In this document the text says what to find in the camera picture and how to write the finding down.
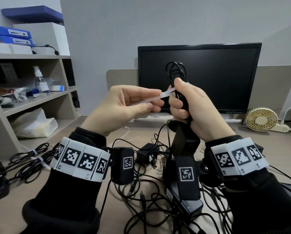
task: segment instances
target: black monitor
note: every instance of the black monitor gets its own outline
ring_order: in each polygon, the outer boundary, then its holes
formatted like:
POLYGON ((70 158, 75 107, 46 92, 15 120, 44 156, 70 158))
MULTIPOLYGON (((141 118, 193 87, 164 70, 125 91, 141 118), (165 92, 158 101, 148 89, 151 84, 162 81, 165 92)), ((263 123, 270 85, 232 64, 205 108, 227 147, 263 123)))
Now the black monitor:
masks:
MULTIPOLYGON (((246 113, 261 43, 138 47, 139 86, 160 89, 170 85, 165 66, 181 62, 188 82, 203 89, 220 113, 246 113)), ((161 112, 170 112, 168 98, 161 112)))

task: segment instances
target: beige desk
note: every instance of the beige desk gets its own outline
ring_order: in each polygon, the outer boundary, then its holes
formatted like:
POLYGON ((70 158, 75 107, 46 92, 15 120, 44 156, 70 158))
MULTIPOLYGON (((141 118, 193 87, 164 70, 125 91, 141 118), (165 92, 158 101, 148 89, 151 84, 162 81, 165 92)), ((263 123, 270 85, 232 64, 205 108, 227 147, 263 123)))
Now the beige desk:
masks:
MULTIPOLYGON (((131 142, 137 146, 143 146, 146 143, 151 142, 153 134, 157 133, 158 128, 162 124, 162 120, 155 120, 155 122, 141 120, 135 123, 128 124, 131 130, 127 134, 125 139, 131 140, 131 142)), ((243 137, 251 137, 255 143, 263 146, 265 148, 264 155, 266 155, 266 159, 268 160, 268 162, 291 176, 291 133, 258 133, 251 131, 248 128, 245 128, 244 126, 241 126, 239 123, 230 123, 230 126, 236 131, 237 134, 240 134, 243 137)), ((61 140, 63 136, 68 136, 73 130, 73 127, 65 128, 60 133, 50 139, 50 144, 57 143, 61 140)), ((117 130, 111 133, 107 137, 107 144, 112 143, 116 138, 121 137, 125 132, 126 130, 117 130)), ((166 130, 161 132, 159 140, 165 144, 168 143, 166 130)), ((127 143, 119 143, 120 141, 117 144, 118 146, 129 146, 127 143)), ((199 152, 202 146, 204 146, 203 142, 201 142, 201 145, 199 146, 199 149, 195 154, 196 160, 202 159, 203 157, 203 154, 199 152)), ((105 196, 106 186, 110 178, 110 172, 111 170, 109 169, 108 175, 103 181, 100 193, 98 195, 97 208, 99 210, 101 209, 102 202, 105 196)), ((153 170, 151 166, 147 167, 147 174, 161 178, 161 176, 157 175, 155 170, 153 170)), ((18 234, 26 227, 26 224, 21 216, 22 206, 27 200, 32 199, 36 196, 38 191, 45 184, 48 175, 48 171, 43 171, 40 177, 30 184, 12 184, 10 194, 0 200, 0 234, 18 234)), ((279 181, 290 182, 286 177, 277 173, 276 177, 279 181)), ((164 189, 162 185, 159 184, 159 186, 160 192, 163 193, 164 189)), ((156 192, 156 188, 154 185, 148 182, 142 182, 140 191, 143 191, 146 198, 149 199, 151 193, 156 192)), ((210 198, 206 197, 206 199, 208 200, 208 203, 215 208, 210 198)), ((161 204, 162 206, 166 205, 164 201, 162 201, 161 204)), ((139 202, 132 202, 132 205, 134 205, 137 210, 140 210, 139 202)), ((218 214, 210 211, 206 205, 204 205, 203 207, 203 212, 210 213, 215 218, 220 228, 218 214)), ((114 185, 111 184, 100 222, 99 233, 123 233, 125 224, 131 216, 131 211, 127 208, 125 203, 121 200, 120 196, 115 191, 114 185)), ((158 223, 160 220, 163 220, 164 217, 165 215, 162 212, 152 212, 147 214, 147 220, 150 223, 158 223)), ((200 217, 198 218, 197 223, 204 229, 204 231, 206 231, 207 234, 216 233, 210 218, 200 217)), ((143 224, 137 224, 130 233, 143 233, 143 224)), ((171 222, 166 222, 159 228, 148 227, 148 233, 171 233, 171 222)))

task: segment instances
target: white bag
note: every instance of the white bag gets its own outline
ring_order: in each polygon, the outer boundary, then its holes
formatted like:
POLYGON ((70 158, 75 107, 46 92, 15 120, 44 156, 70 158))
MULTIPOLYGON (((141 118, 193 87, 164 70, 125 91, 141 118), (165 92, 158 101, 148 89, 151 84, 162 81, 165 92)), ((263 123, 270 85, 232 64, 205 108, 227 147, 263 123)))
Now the white bag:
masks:
POLYGON ((48 137, 58 128, 58 123, 55 118, 47 119, 44 110, 39 108, 19 116, 11 127, 18 138, 48 137))

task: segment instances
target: hand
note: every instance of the hand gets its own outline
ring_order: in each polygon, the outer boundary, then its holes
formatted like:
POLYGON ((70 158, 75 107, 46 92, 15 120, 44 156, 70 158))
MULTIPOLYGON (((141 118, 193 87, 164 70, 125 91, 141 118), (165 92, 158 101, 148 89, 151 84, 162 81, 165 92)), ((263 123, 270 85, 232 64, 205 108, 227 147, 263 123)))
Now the hand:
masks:
POLYGON ((164 101, 161 99, 151 103, 130 105, 147 98, 159 96, 161 92, 161 90, 131 85, 112 86, 105 99, 87 117, 81 128, 106 137, 137 115, 151 111, 160 112, 164 105, 164 101))
MULTIPOLYGON (((174 81, 175 88, 183 94, 189 104, 189 112, 193 118, 191 129, 205 142, 235 135, 206 93, 198 87, 186 84, 180 78, 174 81)), ((181 109, 183 103, 175 96, 169 97, 171 113, 179 121, 189 117, 189 112, 181 109)))

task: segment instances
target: black sweatshirt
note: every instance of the black sweatshirt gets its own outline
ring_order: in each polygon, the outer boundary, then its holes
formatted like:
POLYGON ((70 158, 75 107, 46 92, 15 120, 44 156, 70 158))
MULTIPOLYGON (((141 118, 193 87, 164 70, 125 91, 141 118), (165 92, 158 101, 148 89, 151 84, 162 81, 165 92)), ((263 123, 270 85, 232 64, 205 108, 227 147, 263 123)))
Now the black sweatshirt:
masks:
MULTIPOLYGON (((76 128, 70 139, 97 148, 106 146, 106 138, 76 128)), ((206 143, 206 148, 228 143, 240 136, 230 136, 206 143)), ((291 198, 275 176, 266 168, 231 182, 223 190, 233 213, 235 234, 291 234, 291 198), (248 180, 257 187, 247 189, 248 180)), ((27 228, 22 234, 98 232, 100 217, 95 208, 101 183, 76 178, 51 169, 49 178, 36 198, 25 203, 22 215, 27 228)))

